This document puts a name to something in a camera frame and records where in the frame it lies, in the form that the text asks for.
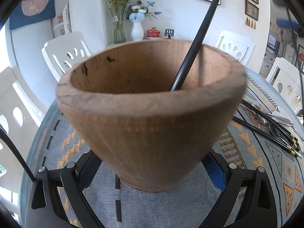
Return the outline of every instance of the wooden pot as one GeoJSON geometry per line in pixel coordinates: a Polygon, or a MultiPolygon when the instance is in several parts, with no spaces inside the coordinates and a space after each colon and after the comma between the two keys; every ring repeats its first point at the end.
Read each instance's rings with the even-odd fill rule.
{"type": "Polygon", "coordinates": [[[182,90],[168,92],[190,45],[178,40],[118,45],[76,65],[58,84],[60,110],[133,188],[162,192],[182,183],[245,92],[243,66],[206,45],[182,90]]]}

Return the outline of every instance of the metal screw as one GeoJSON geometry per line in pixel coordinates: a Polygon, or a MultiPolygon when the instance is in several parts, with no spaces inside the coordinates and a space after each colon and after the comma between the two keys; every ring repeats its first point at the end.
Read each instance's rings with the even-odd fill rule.
{"type": "Polygon", "coordinates": [[[66,167],[68,168],[68,169],[71,169],[71,168],[73,168],[75,166],[75,163],[73,163],[73,162],[70,162],[70,163],[68,163],[67,165],[66,165],[66,167]]]}
{"type": "Polygon", "coordinates": [[[44,172],[45,171],[45,167],[44,166],[40,167],[38,171],[39,172],[44,172]]]}
{"type": "Polygon", "coordinates": [[[229,167],[230,167],[231,169],[236,169],[236,168],[237,168],[237,165],[236,165],[235,163],[230,163],[230,164],[229,164],[229,167]]]}
{"type": "Polygon", "coordinates": [[[265,169],[264,169],[263,167],[259,167],[259,172],[264,173],[264,172],[265,172],[265,169]]]}

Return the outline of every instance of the patterned tablecloth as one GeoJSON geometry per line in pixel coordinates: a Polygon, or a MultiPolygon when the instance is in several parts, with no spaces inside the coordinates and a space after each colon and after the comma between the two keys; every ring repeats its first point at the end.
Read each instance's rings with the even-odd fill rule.
{"type": "MultiPolygon", "coordinates": [[[[282,107],[296,128],[304,130],[289,106],[263,78],[247,69],[248,82],[244,99],[273,112],[282,107]]],[[[235,116],[267,131],[254,114],[239,106],[235,116]]],[[[63,114],[53,105],[43,126],[39,129],[28,163],[32,170],[46,166],[49,170],[62,168],[68,162],[76,162],[89,146],[79,137],[63,114]]],[[[274,143],[251,132],[246,127],[229,122],[219,140],[213,146],[227,160],[241,168],[255,170],[263,166],[269,176],[277,206],[278,227],[281,227],[296,209],[303,197],[304,159],[295,158],[274,143]]],[[[22,184],[22,219],[31,184],[24,178],[22,184]]],[[[77,221],[62,189],[60,197],[72,224],[77,221]]],[[[241,188],[226,225],[234,222],[246,189],[241,188]]],[[[117,183],[117,176],[102,163],[91,186],[84,195],[105,227],[198,227],[206,218],[221,190],[212,183],[202,164],[175,189],[165,193],[142,193],[117,183]]]]}

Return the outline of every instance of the white chair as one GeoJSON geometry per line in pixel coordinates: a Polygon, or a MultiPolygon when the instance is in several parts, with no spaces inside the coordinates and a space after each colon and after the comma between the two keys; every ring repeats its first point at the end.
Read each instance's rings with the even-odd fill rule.
{"type": "Polygon", "coordinates": [[[48,112],[48,108],[37,98],[37,96],[30,89],[25,79],[23,78],[20,69],[15,66],[12,68],[12,70],[16,78],[16,82],[14,85],[15,91],[20,92],[18,95],[22,96],[22,98],[25,99],[22,102],[26,102],[30,106],[34,115],[38,118],[39,123],[41,123],[46,113],[48,112]]]}
{"type": "MultiPolygon", "coordinates": [[[[26,160],[38,125],[14,88],[17,78],[12,68],[0,73],[0,124],[26,160]]],[[[20,194],[23,168],[9,148],[0,140],[0,163],[6,174],[0,177],[0,186],[20,194]]]]}
{"type": "Polygon", "coordinates": [[[59,82],[61,76],[91,55],[81,32],[72,32],[48,41],[42,54],[52,74],[59,82]]]}
{"type": "Polygon", "coordinates": [[[303,108],[299,70],[285,58],[277,57],[266,81],[278,91],[303,123],[303,117],[300,116],[303,108]]]}
{"type": "Polygon", "coordinates": [[[233,56],[245,66],[252,54],[254,43],[247,37],[222,31],[215,47],[233,56]]]}

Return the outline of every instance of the black clamp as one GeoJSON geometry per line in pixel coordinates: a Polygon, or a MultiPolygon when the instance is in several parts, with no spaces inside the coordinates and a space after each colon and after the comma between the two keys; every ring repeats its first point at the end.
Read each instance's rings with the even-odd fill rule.
{"type": "MultiPolygon", "coordinates": [[[[223,228],[241,187],[247,187],[246,193],[237,218],[229,228],[277,227],[275,199],[265,169],[241,169],[234,163],[228,164],[222,155],[213,150],[207,157],[213,157],[222,168],[227,186],[199,228],[223,228]]],[[[105,228],[82,193],[83,189],[90,186],[101,163],[90,151],[63,169],[49,171],[41,167],[29,196],[25,226],[38,228],[44,224],[44,228],[76,227],[69,223],[62,206],[57,187],[63,187],[81,228],[105,228]]]]}

